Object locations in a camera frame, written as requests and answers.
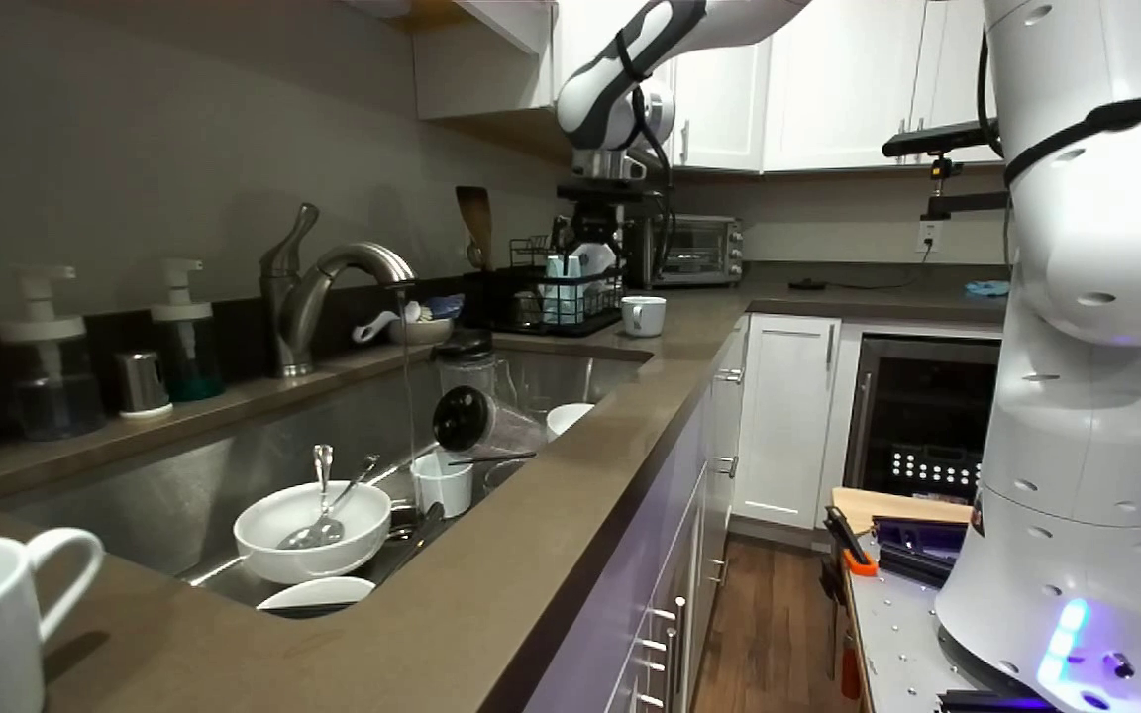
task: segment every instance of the sink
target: sink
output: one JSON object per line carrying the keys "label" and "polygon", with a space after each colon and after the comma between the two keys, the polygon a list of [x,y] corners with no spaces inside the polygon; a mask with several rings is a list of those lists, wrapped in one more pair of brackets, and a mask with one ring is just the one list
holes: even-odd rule
{"label": "sink", "polygon": [[[640,358],[504,348],[493,353],[493,393],[517,412],[542,419],[554,406],[582,402],[584,379],[595,402],[628,383]],[[411,547],[433,544],[450,525],[421,525],[411,511],[406,465],[433,444],[433,408],[440,402],[436,363],[378,371],[347,383],[296,412],[250,419],[208,444],[143,455],[118,469],[87,472],[61,493],[6,493],[0,511],[38,526],[87,526],[118,558],[157,573],[204,588],[232,604],[261,604],[278,588],[250,579],[236,562],[230,525],[253,499],[308,485],[311,444],[332,444],[332,477],[352,477],[363,455],[378,455],[373,477],[397,499],[390,544],[368,562],[378,579],[389,558],[406,562]],[[522,465],[479,465],[473,507],[504,486]]]}

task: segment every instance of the faucet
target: faucet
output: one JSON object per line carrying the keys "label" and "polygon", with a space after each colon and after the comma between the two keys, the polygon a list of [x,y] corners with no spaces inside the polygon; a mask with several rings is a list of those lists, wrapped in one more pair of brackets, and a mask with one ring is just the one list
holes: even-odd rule
{"label": "faucet", "polygon": [[311,202],[302,202],[293,230],[261,254],[258,286],[267,308],[278,363],[283,379],[311,371],[308,340],[315,336],[320,305],[344,268],[363,268],[378,286],[397,288],[417,283],[411,264],[378,243],[340,243],[302,275],[296,250],[302,239],[315,226],[315,218],[320,212]]}

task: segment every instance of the wooden floor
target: wooden floor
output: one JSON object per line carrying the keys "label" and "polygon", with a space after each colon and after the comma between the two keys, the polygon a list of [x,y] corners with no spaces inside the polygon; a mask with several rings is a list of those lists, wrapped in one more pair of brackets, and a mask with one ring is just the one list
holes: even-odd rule
{"label": "wooden floor", "polygon": [[723,558],[694,713],[855,713],[830,678],[819,558],[761,539],[728,539]]}

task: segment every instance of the wall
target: wall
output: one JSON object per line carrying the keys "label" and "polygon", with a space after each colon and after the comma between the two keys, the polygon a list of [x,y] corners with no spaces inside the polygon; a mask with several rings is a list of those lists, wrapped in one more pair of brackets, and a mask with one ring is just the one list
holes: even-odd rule
{"label": "wall", "polygon": [[[990,171],[949,179],[948,193],[996,192]],[[786,173],[755,184],[697,184],[679,212],[735,213],[748,263],[880,263],[917,264],[926,171]],[[953,213],[932,264],[1000,264],[1000,212]]]}
{"label": "wall", "polygon": [[151,305],[171,254],[253,297],[306,200],[306,257],[378,239],[427,279],[463,275],[454,184],[542,234],[559,168],[417,122],[411,89],[406,35],[335,0],[0,0],[0,319],[38,263],[76,313]]}

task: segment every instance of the soap dispenser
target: soap dispenser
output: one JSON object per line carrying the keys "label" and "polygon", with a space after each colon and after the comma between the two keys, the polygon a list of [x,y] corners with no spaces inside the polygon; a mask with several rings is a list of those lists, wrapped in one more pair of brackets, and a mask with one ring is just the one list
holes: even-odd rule
{"label": "soap dispenser", "polygon": [[0,325],[10,362],[10,418],[24,437],[56,440],[102,426],[84,319],[59,319],[52,283],[71,264],[20,268],[24,319]]}
{"label": "soap dispenser", "polygon": [[197,268],[200,263],[195,257],[164,257],[164,300],[151,308],[171,402],[204,402],[223,393],[213,308],[208,300],[190,300],[190,275]]}

